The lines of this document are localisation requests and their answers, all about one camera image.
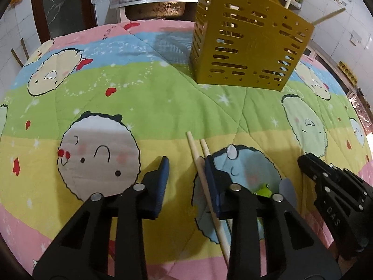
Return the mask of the steel sink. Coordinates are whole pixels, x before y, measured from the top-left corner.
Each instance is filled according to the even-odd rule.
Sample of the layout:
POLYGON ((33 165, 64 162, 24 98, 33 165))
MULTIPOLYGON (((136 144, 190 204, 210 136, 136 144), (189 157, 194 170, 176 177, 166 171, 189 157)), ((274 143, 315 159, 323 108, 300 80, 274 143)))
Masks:
POLYGON ((112 0, 109 8, 119 22, 172 19, 192 20, 198 0, 112 0))

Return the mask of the yellow slotted utensil holder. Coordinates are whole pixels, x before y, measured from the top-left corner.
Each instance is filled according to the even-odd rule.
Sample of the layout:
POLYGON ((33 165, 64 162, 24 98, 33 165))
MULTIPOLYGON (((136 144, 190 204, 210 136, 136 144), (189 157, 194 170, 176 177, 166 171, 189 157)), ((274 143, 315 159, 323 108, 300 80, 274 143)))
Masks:
POLYGON ((194 79, 281 91, 313 31, 279 0, 198 0, 190 52, 194 79))

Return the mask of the colourful cartoon quilt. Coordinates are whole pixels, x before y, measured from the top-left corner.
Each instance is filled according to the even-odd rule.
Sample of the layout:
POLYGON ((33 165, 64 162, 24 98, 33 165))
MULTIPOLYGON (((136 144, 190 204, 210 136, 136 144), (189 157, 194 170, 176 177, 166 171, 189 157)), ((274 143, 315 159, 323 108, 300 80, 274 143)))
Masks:
POLYGON ((227 267, 186 132, 254 192, 289 178, 297 210, 332 236, 297 160, 311 152, 372 182, 358 114, 334 77, 303 56, 281 91, 198 84, 193 23, 106 25, 42 45, 1 102, 1 235, 31 276, 89 196, 121 193, 169 158, 162 211, 143 225, 150 279, 224 279, 227 267))

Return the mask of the green handled fork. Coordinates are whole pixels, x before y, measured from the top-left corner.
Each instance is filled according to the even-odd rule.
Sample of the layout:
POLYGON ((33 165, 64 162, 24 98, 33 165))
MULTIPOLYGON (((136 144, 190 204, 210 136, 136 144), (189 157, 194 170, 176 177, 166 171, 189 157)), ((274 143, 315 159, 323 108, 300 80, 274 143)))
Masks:
POLYGON ((253 194, 270 198, 273 192, 271 191, 269 184, 263 183, 253 192, 253 194))

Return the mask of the dark wooden door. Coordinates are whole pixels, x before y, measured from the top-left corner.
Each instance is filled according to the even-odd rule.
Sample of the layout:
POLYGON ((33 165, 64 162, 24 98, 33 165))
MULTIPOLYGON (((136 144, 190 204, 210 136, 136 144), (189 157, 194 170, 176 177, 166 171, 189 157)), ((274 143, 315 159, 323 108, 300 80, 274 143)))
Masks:
POLYGON ((41 43, 97 26, 91 0, 31 0, 41 43))

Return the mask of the yellow egg tray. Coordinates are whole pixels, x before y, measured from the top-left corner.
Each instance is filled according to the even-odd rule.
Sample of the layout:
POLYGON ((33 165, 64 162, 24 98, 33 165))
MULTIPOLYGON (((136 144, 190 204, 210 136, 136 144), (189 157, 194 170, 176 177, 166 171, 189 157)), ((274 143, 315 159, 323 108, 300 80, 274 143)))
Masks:
POLYGON ((349 67, 342 61, 338 63, 338 68, 343 72, 343 74, 348 78, 350 83, 356 87, 357 86, 357 77, 355 74, 349 69, 349 67))

